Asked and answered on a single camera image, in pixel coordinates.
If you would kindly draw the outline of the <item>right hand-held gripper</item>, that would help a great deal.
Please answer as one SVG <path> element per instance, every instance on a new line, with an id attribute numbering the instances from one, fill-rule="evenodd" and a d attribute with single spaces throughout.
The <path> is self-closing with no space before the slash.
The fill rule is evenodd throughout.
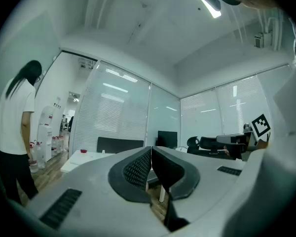
<path id="1" fill-rule="evenodd" d="M 247 147 L 259 139 L 269 142 L 271 127 L 264 114 L 243 126 L 241 134 L 221 135 L 216 140 L 224 144 L 225 152 L 233 159 L 241 159 Z"/>

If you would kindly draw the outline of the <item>white wall-mounted unit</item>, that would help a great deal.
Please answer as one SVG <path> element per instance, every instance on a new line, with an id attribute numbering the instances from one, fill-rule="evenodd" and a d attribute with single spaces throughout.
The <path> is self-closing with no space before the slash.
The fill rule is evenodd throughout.
<path id="1" fill-rule="evenodd" d="M 260 32 L 254 36 L 254 44 L 257 48 L 270 47 L 272 45 L 272 32 Z"/>

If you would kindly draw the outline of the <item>black monitor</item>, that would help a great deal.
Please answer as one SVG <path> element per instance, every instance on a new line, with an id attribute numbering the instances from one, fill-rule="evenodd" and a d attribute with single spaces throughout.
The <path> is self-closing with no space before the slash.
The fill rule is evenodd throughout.
<path id="1" fill-rule="evenodd" d="M 158 131 L 157 145 L 167 148 L 176 148 L 178 146 L 178 133 L 173 131 Z"/>
<path id="2" fill-rule="evenodd" d="M 106 154 L 118 154 L 123 151 L 132 150 L 143 146 L 143 140 L 99 137 L 97 141 L 97 152 L 101 153 L 104 150 Z"/>

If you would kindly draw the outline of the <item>person's white shirt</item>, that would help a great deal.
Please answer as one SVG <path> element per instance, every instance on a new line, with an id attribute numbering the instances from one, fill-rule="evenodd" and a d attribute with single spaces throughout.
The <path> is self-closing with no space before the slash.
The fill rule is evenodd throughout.
<path id="1" fill-rule="evenodd" d="M 288 128 L 263 156 L 250 199 L 243 207 L 258 237 L 296 237 L 296 71 L 274 96 Z"/>

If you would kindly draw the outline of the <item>white water dispenser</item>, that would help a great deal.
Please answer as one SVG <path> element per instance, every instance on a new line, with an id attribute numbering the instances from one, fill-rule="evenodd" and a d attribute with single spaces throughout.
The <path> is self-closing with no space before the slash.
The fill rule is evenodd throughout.
<path id="1" fill-rule="evenodd" d="M 51 158 L 51 146 L 52 146 L 52 120 L 53 120 L 54 108 L 46 106 L 43 108 L 37 129 L 37 141 L 40 142 L 43 159 L 48 162 Z"/>

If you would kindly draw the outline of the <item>person's right forearm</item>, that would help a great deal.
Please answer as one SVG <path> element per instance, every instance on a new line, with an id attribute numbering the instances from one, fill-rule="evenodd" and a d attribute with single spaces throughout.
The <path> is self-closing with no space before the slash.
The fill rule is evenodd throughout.
<path id="1" fill-rule="evenodd" d="M 255 141 L 253 145 L 249 145 L 247 147 L 247 151 L 253 152 L 256 150 L 266 149 L 268 145 L 269 145 L 269 142 L 259 139 L 258 141 Z"/>

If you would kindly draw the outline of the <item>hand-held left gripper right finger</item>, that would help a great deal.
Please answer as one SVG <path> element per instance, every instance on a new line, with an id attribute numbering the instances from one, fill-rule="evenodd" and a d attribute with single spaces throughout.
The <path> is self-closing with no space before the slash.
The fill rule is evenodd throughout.
<path id="1" fill-rule="evenodd" d="M 205 215 L 229 191 L 245 162 L 152 147 L 152 168 L 168 193 L 165 227 L 176 231 Z"/>

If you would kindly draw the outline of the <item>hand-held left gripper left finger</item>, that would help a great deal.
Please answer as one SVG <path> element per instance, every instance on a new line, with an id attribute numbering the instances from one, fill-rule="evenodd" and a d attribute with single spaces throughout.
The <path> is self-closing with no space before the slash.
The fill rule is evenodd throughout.
<path id="1" fill-rule="evenodd" d="M 27 205 L 60 237 L 165 237 L 146 182 L 151 148 L 143 147 L 84 163 Z"/>

